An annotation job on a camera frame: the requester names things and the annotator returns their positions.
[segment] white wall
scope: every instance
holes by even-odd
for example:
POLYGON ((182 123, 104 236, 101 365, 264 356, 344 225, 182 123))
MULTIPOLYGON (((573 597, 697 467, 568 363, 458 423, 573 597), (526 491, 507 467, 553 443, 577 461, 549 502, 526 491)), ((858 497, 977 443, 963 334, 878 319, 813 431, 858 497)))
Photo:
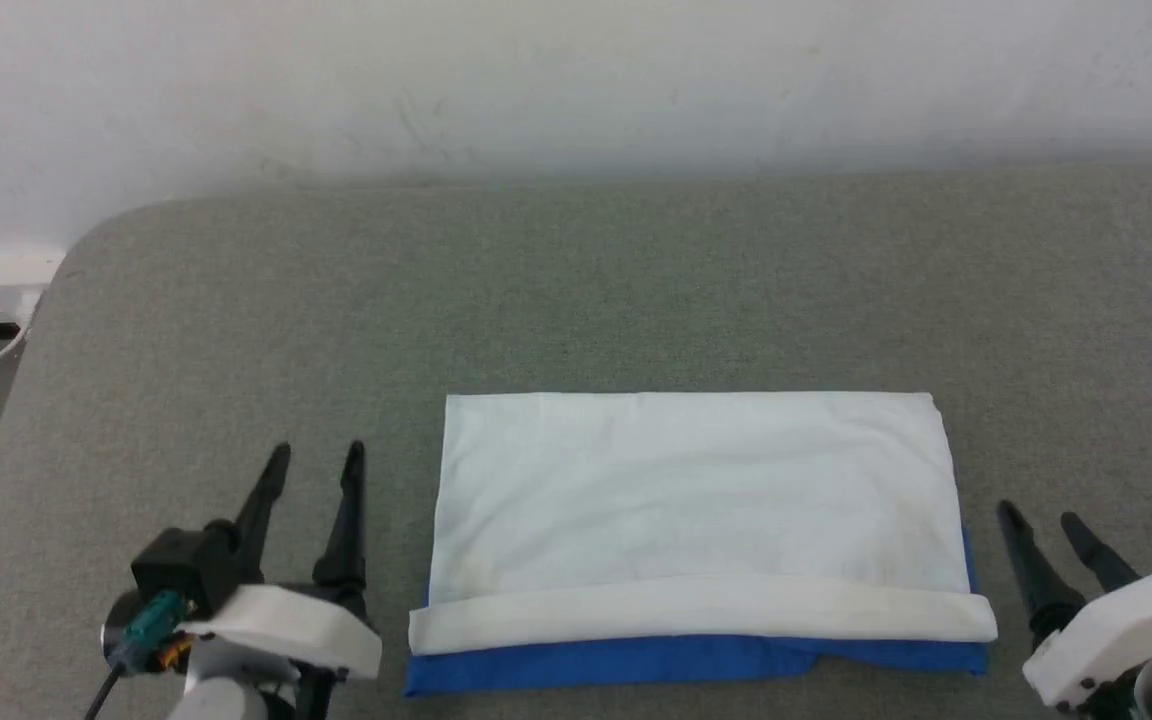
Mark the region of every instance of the white wall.
POLYGON ((0 0, 0 247, 340 184, 1152 158, 1152 0, 0 0))

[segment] white towel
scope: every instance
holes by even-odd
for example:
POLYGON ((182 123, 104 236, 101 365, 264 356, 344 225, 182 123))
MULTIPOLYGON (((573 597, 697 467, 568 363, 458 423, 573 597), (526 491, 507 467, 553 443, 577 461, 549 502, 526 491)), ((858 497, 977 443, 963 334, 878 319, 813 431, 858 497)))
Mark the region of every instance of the white towel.
POLYGON ((685 634, 994 639, 932 397, 447 397, 416 655, 685 634))

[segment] black cable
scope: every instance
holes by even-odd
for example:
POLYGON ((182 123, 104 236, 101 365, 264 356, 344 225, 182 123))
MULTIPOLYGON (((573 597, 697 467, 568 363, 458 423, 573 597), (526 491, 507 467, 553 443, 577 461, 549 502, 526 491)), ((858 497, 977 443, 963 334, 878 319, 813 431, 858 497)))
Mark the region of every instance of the black cable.
POLYGON ((88 707, 88 714, 83 715, 83 720, 96 720, 96 715, 100 714, 100 706, 105 705, 105 698, 109 697, 109 691, 114 689, 114 683, 118 682, 120 676, 123 676, 122 665, 115 666, 113 670, 109 670, 109 675, 105 676, 105 683, 101 684, 99 691, 96 691, 92 705, 88 707))

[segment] blue fabric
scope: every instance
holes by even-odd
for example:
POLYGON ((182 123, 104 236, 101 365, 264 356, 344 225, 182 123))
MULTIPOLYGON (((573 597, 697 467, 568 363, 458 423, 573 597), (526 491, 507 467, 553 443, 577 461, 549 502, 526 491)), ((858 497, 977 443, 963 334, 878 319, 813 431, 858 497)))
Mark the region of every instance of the blue fabric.
MULTIPOLYGON (((963 544, 968 582, 977 592, 972 543, 965 528, 963 544)), ((676 635, 412 655, 407 665, 406 696, 566 685, 782 679, 812 669, 818 655, 847 657, 896 670, 965 670, 984 675, 988 669, 988 652, 984 643, 676 635)))

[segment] gray fabric surface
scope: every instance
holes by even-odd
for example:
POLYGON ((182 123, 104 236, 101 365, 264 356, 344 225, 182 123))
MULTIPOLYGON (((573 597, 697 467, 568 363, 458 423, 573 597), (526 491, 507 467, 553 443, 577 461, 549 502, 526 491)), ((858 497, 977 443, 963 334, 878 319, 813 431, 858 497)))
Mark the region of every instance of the gray fabric surface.
MULTIPOLYGON (((1058 568, 1078 510, 1152 570, 1152 167, 181 202, 65 260, 0 430, 0 717, 78 717, 132 553, 232 515, 291 441, 266 574, 303 579, 370 448, 379 683, 334 717, 1036 717, 993 506, 1058 568), (444 395, 929 391, 1001 639, 985 679, 804 679, 401 698, 444 395)), ((179 684, 115 688, 164 717, 179 684)))

